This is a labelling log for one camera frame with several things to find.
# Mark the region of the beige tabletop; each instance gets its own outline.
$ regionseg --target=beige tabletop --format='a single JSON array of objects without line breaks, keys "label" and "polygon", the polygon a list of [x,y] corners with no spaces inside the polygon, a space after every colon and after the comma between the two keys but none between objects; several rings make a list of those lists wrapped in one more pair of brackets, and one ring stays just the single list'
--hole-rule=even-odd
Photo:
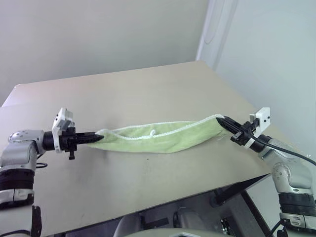
[{"label": "beige tabletop", "polygon": [[[0,150],[19,129],[48,131],[61,107],[77,132],[223,114],[244,122],[255,109],[203,62],[50,80],[16,86],[0,108]],[[272,126],[267,134],[283,138]],[[269,172],[229,136],[173,154],[109,152],[79,145],[75,160],[47,152],[36,171],[42,236],[251,179]]]}]

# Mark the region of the floor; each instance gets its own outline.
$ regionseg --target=floor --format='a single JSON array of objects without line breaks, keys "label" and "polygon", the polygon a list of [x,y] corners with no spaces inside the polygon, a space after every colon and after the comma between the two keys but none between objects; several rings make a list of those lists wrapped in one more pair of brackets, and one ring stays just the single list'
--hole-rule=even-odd
[{"label": "floor", "polygon": [[[264,237],[263,232],[241,195],[237,195],[224,205],[215,208],[209,205],[210,195],[211,193],[207,192],[194,197],[181,199],[142,211],[140,214],[145,217],[146,223],[167,217],[169,224],[161,228],[172,228],[173,213],[180,207],[188,207],[200,215],[206,228],[210,231],[222,233],[220,220],[225,217],[233,216],[243,236]],[[119,220],[120,218],[90,228],[73,231],[67,233],[66,237],[112,237]]]}]

